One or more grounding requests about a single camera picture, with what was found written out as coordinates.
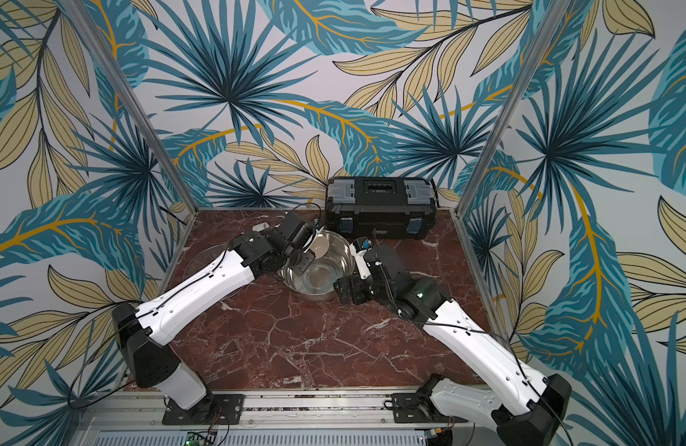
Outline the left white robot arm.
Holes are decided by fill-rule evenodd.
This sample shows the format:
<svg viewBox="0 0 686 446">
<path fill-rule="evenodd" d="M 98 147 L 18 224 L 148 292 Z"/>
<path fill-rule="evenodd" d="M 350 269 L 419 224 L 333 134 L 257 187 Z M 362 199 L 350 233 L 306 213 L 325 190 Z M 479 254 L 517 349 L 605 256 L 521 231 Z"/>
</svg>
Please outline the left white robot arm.
<svg viewBox="0 0 686 446">
<path fill-rule="evenodd" d="M 309 247 L 320 232 L 316 220 L 291 211 L 278 225 L 246 232 L 192 277 L 136 308 L 113 313 L 118 349 L 139 388 L 155 388 L 169 406 L 196 423 L 213 417 L 214 396 L 204 381 L 170 347 L 179 332 L 214 304 L 263 275 L 309 265 Z"/>
</svg>

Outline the beige plastic ladle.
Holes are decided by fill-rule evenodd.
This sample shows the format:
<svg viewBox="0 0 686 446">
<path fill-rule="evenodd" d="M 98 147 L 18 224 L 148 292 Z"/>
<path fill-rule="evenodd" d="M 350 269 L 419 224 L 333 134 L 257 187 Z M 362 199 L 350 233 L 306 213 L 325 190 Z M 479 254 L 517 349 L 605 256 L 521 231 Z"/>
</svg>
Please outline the beige plastic ladle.
<svg viewBox="0 0 686 446">
<path fill-rule="evenodd" d="M 304 254 L 312 259 L 323 258 L 330 248 L 330 241 L 327 232 L 322 230 L 317 233 L 306 246 Z"/>
</svg>

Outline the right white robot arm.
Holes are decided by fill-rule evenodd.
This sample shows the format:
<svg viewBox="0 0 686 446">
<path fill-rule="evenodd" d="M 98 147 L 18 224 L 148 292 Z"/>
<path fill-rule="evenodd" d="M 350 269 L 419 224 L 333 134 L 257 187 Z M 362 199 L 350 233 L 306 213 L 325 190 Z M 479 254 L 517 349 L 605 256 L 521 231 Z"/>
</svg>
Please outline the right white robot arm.
<svg viewBox="0 0 686 446">
<path fill-rule="evenodd" d="M 335 282 L 344 305 L 375 301 L 437 339 L 484 382 L 464 386 L 440 376 L 418 390 L 424 407 L 496 431 L 506 445 L 548 445 L 563 429 L 571 386 L 560 375 L 544 375 L 484 331 L 429 277 L 415 278 L 389 246 L 361 238 L 350 247 L 355 267 Z"/>
</svg>

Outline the glass pot lid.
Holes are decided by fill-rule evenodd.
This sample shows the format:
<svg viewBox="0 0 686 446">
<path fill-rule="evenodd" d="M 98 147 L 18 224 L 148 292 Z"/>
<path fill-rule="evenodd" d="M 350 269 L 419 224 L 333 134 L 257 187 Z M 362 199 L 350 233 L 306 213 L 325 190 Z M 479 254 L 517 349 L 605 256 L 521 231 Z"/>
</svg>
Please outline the glass pot lid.
<svg viewBox="0 0 686 446">
<path fill-rule="evenodd" d="M 184 273 L 184 280 L 181 283 L 183 294 L 201 293 L 201 289 L 207 293 L 215 295 L 223 293 L 223 286 L 220 282 L 215 282 L 212 271 L 220 267 L 220 263 L 226 256 L 227 245 L 211 246 L 197 254 L 188 264 Z"/>
</svg>

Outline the stainless steel pot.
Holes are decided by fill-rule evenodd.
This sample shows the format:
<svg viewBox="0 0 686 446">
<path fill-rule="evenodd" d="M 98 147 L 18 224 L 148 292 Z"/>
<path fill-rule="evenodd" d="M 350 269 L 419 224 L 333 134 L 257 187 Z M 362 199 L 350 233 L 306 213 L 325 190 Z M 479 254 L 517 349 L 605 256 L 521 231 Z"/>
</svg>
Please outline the stainless steel pot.
<svg viewBox="0 0 686 446">
<path fill-rule="evenodd" d="M 348 241 L 335 232 L 324 231 L 329 237 L 330 248 L 323 258 L 313 260 L 301 276 L 294 275 L 288 269 L 279 274 L 297 297 L 313 303 L 337 298 L 334 290 L 335 281 L 352 275 L 355 269 Z"/>
</svg>

